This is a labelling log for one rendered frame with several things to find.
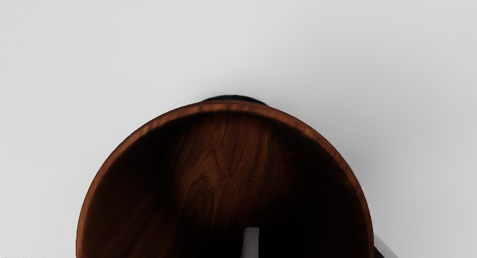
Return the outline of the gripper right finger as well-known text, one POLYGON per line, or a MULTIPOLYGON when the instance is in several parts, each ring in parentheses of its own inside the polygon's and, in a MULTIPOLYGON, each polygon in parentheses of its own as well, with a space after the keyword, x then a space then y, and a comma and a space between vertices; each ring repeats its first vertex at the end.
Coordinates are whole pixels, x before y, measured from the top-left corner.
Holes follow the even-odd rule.
POLYGON ((398 258, 387 244, 374 232, 374 258, 398 258))

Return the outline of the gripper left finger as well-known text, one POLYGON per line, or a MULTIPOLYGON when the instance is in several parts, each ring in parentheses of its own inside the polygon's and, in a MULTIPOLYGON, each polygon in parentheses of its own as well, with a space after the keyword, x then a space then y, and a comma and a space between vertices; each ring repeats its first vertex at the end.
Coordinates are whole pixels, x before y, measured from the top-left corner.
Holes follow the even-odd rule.
POLYGON ((259 258, 259 227, 249 226, 244 229, 240 258, 259 258))

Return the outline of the brown wooden mug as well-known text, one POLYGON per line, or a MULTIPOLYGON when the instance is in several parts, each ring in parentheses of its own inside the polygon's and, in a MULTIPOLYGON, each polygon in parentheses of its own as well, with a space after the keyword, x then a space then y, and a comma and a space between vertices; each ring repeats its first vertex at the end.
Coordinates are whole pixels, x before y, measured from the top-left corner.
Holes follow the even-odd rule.
POLYGON ((77 258, 375 258, 364 192, 339 151, 264 104, 212 100, 130 134, 86 194, 77 258))

